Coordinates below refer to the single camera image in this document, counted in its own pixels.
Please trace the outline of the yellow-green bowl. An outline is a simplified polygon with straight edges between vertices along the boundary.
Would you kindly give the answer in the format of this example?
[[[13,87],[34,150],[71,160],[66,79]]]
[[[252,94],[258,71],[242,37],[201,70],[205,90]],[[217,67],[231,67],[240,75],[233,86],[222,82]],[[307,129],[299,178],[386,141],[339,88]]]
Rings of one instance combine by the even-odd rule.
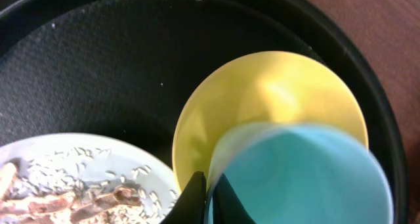
[[[184,105],[172,149],[178,190],[184,190],[193,172],[207,175],[217,141],[249,122],[322,123],[369,146],[362,109],[336,73],[297,53],[252,53],[207,76]]]

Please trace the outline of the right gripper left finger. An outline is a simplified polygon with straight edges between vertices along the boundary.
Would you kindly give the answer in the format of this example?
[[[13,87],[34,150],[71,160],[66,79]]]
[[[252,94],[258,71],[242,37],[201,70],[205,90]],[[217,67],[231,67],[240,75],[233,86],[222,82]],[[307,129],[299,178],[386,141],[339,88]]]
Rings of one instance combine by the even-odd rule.
[[[160,224],[202,224],[205,199],[206,178],[202,171],[196,171]]]

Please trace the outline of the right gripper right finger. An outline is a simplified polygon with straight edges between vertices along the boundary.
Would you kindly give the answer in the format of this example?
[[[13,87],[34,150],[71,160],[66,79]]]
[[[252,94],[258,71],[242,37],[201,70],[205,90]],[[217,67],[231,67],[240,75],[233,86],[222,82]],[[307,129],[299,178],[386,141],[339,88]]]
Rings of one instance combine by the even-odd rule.
[[[213,213],[211,214],[213,223],[255,224],[225,174],[220,176],[211,198],[213,202]]]

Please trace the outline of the light blue cup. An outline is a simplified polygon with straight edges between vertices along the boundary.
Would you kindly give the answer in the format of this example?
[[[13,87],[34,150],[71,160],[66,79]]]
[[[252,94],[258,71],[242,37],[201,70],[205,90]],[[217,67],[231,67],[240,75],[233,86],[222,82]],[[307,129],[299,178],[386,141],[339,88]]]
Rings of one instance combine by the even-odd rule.
[[[212,194],[225,174],[255,223],[391,224],[394,207],[380,163],[353,136],[320,124],[248,123],[218,141]]]

